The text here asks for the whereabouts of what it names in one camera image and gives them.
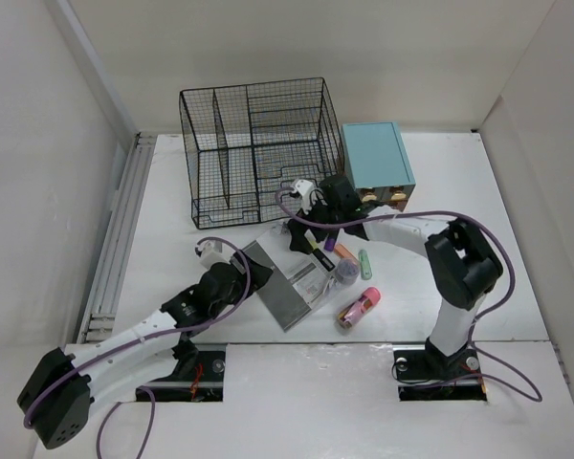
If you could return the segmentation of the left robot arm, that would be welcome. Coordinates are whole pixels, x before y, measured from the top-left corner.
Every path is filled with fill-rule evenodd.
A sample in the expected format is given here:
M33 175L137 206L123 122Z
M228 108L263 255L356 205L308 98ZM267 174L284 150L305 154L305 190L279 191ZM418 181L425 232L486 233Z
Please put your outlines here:
M168 375L188 377L198 354L192 338L264 287L272 274L238 253L212 264L196 284L131 328L81 351L47 352L17 398L25 428L45 448L60 448L122 393Z

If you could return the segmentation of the grey booklet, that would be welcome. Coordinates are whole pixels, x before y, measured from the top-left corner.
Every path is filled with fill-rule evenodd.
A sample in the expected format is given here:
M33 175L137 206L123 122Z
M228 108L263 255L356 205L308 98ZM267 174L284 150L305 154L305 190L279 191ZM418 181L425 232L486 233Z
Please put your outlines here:
M313 244L310 254L290 250L291 234L279 221L248 244L244 253L273 271L257 291L262 303L285 332L328 304L341 288L334 272L340 258Z

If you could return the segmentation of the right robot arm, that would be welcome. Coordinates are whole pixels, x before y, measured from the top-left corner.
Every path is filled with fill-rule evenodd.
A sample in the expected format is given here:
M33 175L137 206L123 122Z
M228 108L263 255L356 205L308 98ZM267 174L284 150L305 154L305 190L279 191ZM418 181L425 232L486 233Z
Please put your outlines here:
M480 226L467 216L436 219L409 213L376 199L364 201L350 182L334 175L319 185L298 179L287 189L299 201L287 228L290 250L310 254L340 232L383 242L426 258L441 297L436 323L418 357L422 379L446 380L465 360L468 336L485 296L503 275Z

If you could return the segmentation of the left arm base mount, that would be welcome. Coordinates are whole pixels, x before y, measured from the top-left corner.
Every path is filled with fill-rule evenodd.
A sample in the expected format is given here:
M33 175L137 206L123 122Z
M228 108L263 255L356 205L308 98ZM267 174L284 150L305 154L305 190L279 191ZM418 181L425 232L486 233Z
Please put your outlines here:
M202 344L190 352L172 373L145 387L160 403L219 403L223 401L227 346Z

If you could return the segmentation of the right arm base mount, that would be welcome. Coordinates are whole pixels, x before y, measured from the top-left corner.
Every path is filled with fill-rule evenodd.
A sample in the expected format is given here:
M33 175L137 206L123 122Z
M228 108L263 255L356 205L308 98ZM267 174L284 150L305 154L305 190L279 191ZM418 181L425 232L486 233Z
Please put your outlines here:
M398 383L401 402L486 402L480 363L474 349L466 347L453 361L437 360L421 346L393 350L391 373Z

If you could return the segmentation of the clear jar of pins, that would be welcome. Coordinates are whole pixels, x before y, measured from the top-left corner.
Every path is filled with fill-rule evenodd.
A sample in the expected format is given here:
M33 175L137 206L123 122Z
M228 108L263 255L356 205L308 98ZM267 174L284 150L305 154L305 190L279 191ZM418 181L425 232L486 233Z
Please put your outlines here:
M343 286L355 284L360 277L360 265L352 258L341 259L334 271L334 276L338 283Z

